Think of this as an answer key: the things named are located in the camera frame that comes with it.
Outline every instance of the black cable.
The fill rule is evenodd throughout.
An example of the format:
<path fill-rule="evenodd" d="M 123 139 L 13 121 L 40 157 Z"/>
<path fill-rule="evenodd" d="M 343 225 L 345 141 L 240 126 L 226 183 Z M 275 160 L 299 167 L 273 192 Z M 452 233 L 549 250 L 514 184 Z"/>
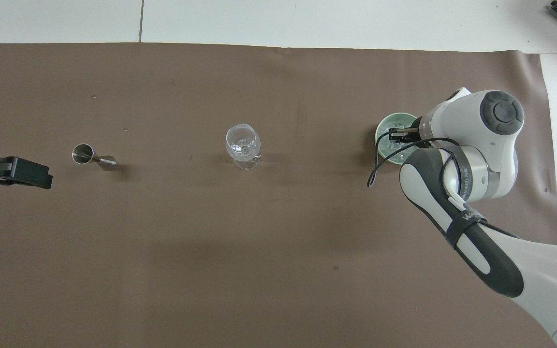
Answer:
<path fill-rule="evenodd" d="M 377 173 L 378 169 L 380 169 L 380 167 L 384 164 L 385 161 L 387 161 L 387 159 L 391 158 L 392 156 L 395 156 L 399 152 L 402 152 L 402 151 L 406 150 L 407 148 L 410 148 L 410 147 L 416 146 L 416 145 L 420 145 L 422 143 L 427 143 L 429 141 L 448 141 L 449 143 L 452 143 L 453 145 L 459 146 L 459 143 L 457 143 L 456 141 L 454 141 L 452 139 L 449 139 L 447 137 L 432 137 L 432 138 L 429 138 L 429 139 L 422 139 L 422 140 L 419 140 L 419 141 L 415 141 L 414 143 L 411 143 L 409 145 L 406 145 L 406 146 L 400 148 L 399 150 L 396 150 L 395 152 L 391 153 L 388 157 L 383 157 L 384 159 L 379 164 L 375 165 L 375 168 L 373 168 L 373 171 L 369 175 L 369 180 L 367 180 L 367 182 L 366 182 L 366 187 L 371 187 L 373 185 L 373 183 L 375 182 L 375 176 L 376 176 L 376 173 Z"/>
<path fill-rule="evenodd" d="M 440 170 L 440 182 L 444 183 L 444 172 L 446 171 L 446 166 L 448 165 L 448 163 L 450 163 L 452 160 L 455 160 L 455 153 L 453 151 L 450 151 L 446 148 L 441 148 L 442 150 L 448 152 L 448 154 L 450 155 L 445 161 L 444 164 L 442 165 L 442 170 Z"/>
<path fill-rule="evenodd" d="M 384 160 L 386 160 L 386 158 L 384 156 L 380 156 L 380 141 L 382 140 L 383 137 L 387 136 L 388 134 L 391 134 L 390 132 L 385 132 L 384 134 L 380 135 L 378 137 L 378 140 L 375 142 L 375 164 L 373 165 L 373 168 L 378 166 L 378 160 L 380 160 L 380 157 L 382 157 Z"/>
<path fill-rule="evenodd" d="M 512 236 L 513 238 L 517 238 L 517 239 L 523 239 L 523 238 L 519 238 L 519 236 L 516 236 L 516 235 L 512 234 L 512 233 L 509 232 L 509 231 L 505 231 L 505 230 L 501 229 L 500 227 L 491 225 L 491 223 L 489 223 L 489 222 L 480 220 L 478 223 L 480 223 L 480 224 L 482 224 L 482 225 L 484 225 L 484 226 L 487 226 L 487 227 L 489 227 L 490 229 L 493 229 L 494 231 L 498 231 L 498 232 L 500 232 L 500 233 L 503 234 L 503 235 Z"/>

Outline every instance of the glass base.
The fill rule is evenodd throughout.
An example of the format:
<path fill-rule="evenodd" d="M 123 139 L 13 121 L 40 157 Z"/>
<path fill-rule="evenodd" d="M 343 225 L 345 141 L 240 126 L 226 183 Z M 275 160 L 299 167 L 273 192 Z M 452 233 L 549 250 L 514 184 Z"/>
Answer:
<path fill-rule="evenodd" d="M 250 161 L 235 161 L 235 162 L 236 162 L 236 166 L 240 169 L 245 169 L 245 170 L 253 169 L 259 165 L 259 162 L 261 162 L 261 154 L 257 154 L 257 156 L 255 156 L 255 158 L 253 158 Z"/>

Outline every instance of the clear glass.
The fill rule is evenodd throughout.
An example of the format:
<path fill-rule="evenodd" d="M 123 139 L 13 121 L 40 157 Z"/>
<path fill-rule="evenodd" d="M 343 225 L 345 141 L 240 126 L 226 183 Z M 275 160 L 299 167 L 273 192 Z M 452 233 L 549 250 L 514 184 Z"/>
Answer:
<path fill-rule="evenodd" d="M 377 132 L 375 134 L 374 141 L 377 141 L 378 137 L 385 132 L 388 132 L 390 128 L 409 128 L 413 121 L 416 119 L 413 115 L 409 113 L 393 113 L 385 117 L 378 125 Z M 388 136 L 385 136 L 380 141 L 380 146 L 378 147 L 378 152 L 387 157 L 391 153 L 399 150 L 401 147 L 404 147 L 407 144 L 400 144 L 400 143 L 391 143 L 389 141 Z M 402 152 L 399 152 L 395 156 L 392 156 L 388 159 L 390 163 L 395 163 L 398 165 L 402 165 L 407 160 L 407 157 L 411 155 L 412 152 L 416 150 L 416 147 L 410 147 Z"/>
<path fill-rule="evenodd" d="M 261 154 L 259 154 L 261 139 L 257 132 L 246 123 L 239 123 L 227 130 L 225 148 L 229 156 L 235 160 L 238 168 L 253 169 L 261 161 Z"/>

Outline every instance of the white floor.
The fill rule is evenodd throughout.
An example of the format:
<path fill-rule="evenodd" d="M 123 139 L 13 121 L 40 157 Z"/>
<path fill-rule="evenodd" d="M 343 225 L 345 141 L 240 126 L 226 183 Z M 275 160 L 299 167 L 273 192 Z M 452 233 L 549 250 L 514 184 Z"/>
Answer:
<path fill-rule="evenodd" d="M 548 0 L 0 0 L 0 42 L 186 42 L 542 53 L 557 174 Z"/>

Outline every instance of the green bowl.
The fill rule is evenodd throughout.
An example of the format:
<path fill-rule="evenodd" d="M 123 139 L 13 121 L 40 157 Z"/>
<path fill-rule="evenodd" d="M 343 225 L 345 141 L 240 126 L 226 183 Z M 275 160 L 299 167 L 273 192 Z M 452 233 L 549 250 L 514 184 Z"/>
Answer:
<path fill-rule="evenodd" d="M 390 128 L 409 128 L 415 119 L 416 117 L 414 115 L 411 115 L 409 113 L 404 113 L 404 112 L 391 113 L 390 115 L 384 117 L 384 119 L 378 125 L 377 130 L 375 130 L 375 139 L 373 139 L 374 142 L 373 144 L 375 144 L 375 142 L 378 141 L 378 137 L 380 137 L 380 135 L 384 134 L 385 132 L 388 132 Z M 380 141 L 380 145 L 378 146 L 378 152 L 380 153 L 381 156 L 387 157 L 388 155 L 395 152 L 396 150 L 399 150 L 401 147 L 404 147 L 405 145 L 407 144 L 391 143 L 388 140 L 388 136 L 385 136 Z M 406 150 L 403 150 L 402 152 L 399 152 L 395 156 L 392 156 L 391 158 L 387 159 L 387 161 L 389 161 L 390 163 L 402 165 L 403 163 L 405 163 L 405 160 L 407 160 L 407 157 L 409 157 L 411 153 L 414 152 L 417 148 L 418 148 L 417 146 L 412 146 L 410 148 L 407 148 Z"/>

